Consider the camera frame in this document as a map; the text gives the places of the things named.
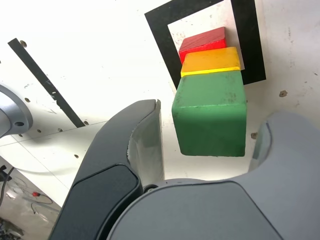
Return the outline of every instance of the white wall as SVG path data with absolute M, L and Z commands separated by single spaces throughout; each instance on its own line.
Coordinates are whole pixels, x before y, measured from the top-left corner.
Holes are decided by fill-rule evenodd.
M 245 157 L 190 157 L 179 151 L 171 116 L 174 93 L 144 13 L 168 0 L 6 1 L 0 8 L 0 84 L 27 103 L 34 125 L 0 139 L 0 155 L 62 205 L 81 160 L 105 121 L 142 99 L 162 102 L 166 178 L 224 179 L 248 170 L 251 133 L 271 113 L 300 113 L 320 127 L 320 19 L 316 0 L 256 0 L 267 80 L 245 86 Z M 228 14 L 214 15 L 217 8 Z M 185 36 L 227 26 L 238 45 L 230 0 L 170 24 L 177 47 Z M 82 121 L 74 125 L 10 49 L 18 38 Z M 286 97 L 279 97 L 282 90 Z

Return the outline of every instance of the yellow wooden block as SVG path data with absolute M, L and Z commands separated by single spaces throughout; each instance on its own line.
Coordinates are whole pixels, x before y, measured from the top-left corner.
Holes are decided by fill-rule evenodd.
M 182 65 L 181 77 L 235 70 L 241 69 L 237 49 L 232 46 L 188 53 Z

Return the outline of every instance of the black cable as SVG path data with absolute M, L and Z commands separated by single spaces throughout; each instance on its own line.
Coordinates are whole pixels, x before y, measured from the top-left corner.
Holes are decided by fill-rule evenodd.
M 37 203 L 39 203 L 39 204 L 49 204 L 49 205 L 54 203 L 54 201 L 52 201 L 52 199 L 51 199 L 50 197 L 48 197 L 47 195 L 40 194 L 40 196 L 43 196 L 43 197 L 48 198 L 48 199 L 50 200 L 50 203 L 42 202 L 42 201 L 35 201 L 35 202 L 37 202 Z
M 0 196 L 0 207 L 1 207 L 1 205 L 2 205 L 2 201 L 4 200 L 5 188 L 6 188 L 7 181 L 8 181 L 8 179 L 9 179 L 9 177 L 10 177 L 10 174 L 12 173 L 12 171 L 13 171 L 14 169 L 15 169 L 14 167 L 12 167 L 12 168 L 10 169 L 10 171 L 9 171 L 8 174 L 6 175 L 5 180 L 3 181 L 3 185 L 2 185 L 2 188 L 1 188 L 1 196 Z
M 33 202 L 31 203 L 31 209 L 32 209 L 32 211 L 33 211 L 33 214 L 36 214 L 36 210 L 34 209 L 34 207 L 33 207 Z

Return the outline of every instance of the mounting hole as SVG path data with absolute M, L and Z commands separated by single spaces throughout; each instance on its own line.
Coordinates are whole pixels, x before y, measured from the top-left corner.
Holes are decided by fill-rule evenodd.
M 22 121 L 17 121 L 14 123 L 14 125 L 18 126 L 18 127 L 22 127 L 24 126 L 25 124 L 22 122 Z
M 20 44 L 22 45 L 22 47 L 26 48 L 27 47 L 27 43 L 23 40 L 20 40 Z

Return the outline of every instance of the gray plastic cover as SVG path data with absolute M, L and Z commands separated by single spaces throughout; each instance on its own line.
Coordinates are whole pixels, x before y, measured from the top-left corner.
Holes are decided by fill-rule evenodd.
M 108 240 L 280 240 L 234 182 L 157 188 L 131 204 Z

